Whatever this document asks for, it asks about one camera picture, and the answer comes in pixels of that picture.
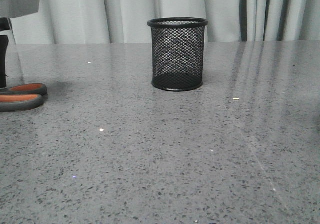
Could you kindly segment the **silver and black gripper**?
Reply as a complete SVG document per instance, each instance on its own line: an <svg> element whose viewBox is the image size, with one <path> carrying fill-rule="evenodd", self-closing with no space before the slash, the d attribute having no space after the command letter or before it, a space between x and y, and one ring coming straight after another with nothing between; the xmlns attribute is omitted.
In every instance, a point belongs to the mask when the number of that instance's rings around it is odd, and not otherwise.
<svg viewBox="0 0 320 224"><path fill-rule="evenodd" d="M0 31L10 31L11 26L7 18L19 18L39 11L40 0L0 0ZM6 55L9 38L0 35L0 87L7 87Z"/></svg>

